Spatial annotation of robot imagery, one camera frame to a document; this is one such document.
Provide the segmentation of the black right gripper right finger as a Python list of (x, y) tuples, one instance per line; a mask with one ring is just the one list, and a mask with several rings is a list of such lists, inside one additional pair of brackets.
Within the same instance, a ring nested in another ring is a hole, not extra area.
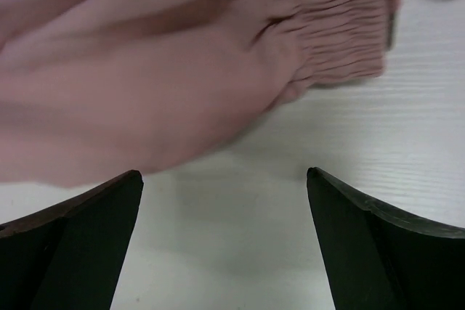
[(463, 309), (464, 229), (310, 168), (307, 193), (336, 309)]

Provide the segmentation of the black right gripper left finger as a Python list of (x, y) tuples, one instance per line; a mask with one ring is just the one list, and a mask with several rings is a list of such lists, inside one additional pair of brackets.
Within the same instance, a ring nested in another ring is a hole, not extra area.
[(2, 309), (109, 309), (142, 197), (128, 171), (1, 224)]

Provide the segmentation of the pink trousers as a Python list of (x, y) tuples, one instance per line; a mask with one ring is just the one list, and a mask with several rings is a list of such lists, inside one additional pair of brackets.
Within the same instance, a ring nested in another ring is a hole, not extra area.
[(380, 76), (399, 0), (1, 0), (1, 181), (172, 168)]

